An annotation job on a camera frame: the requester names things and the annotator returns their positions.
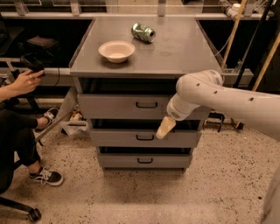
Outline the person's hand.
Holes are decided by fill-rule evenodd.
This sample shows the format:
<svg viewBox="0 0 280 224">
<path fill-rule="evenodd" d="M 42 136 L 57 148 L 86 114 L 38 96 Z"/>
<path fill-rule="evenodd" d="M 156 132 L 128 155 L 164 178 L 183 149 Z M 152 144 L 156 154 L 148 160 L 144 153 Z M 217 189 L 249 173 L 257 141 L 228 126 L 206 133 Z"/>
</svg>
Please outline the person's hand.
<svg viewBox="0 0 280 224">
<path fill-rule="evenodd" d="M 40 85 L 44 74 L 44 70 L 38 72 L 24 71 L 9 85 L 9 90 L 15 95 L 28 94 Z"/>
</svg>

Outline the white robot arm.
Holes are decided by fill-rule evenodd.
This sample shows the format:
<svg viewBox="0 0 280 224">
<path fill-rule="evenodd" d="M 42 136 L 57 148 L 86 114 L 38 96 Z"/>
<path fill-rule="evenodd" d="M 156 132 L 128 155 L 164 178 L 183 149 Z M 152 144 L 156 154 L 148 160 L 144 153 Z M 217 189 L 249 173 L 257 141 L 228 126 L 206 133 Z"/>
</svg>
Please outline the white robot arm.
<svg viewBox="0 0 280 224">
<path fill-rule="evenodd" d="M 178 78 L 156 137 L 165 138 L 178 122 L 199 107 L 222 112 L 275 142 L 280 141 L 280 96 L 226 87 L 222 75 L 215 70 L 187 73 Z M 271 174 L 257 224 L 280 224 L 279 166 Z"/>
</svg>

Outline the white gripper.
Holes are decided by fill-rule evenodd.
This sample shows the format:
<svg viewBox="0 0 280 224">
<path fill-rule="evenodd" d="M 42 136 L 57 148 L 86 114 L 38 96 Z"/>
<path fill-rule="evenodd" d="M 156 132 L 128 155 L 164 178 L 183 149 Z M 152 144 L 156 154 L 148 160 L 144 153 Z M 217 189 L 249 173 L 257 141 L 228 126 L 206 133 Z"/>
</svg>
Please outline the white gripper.
<svg viewBox="0 0 280 224">
<path fill-rule="evenodd" d="M 175 94 L 167 104 L 165 116 L 157 129 L 156 137 L 163 139 L 176 125 L 176 121 L 185 120 L 199 105 L 184 101 Z"/>
</svg>

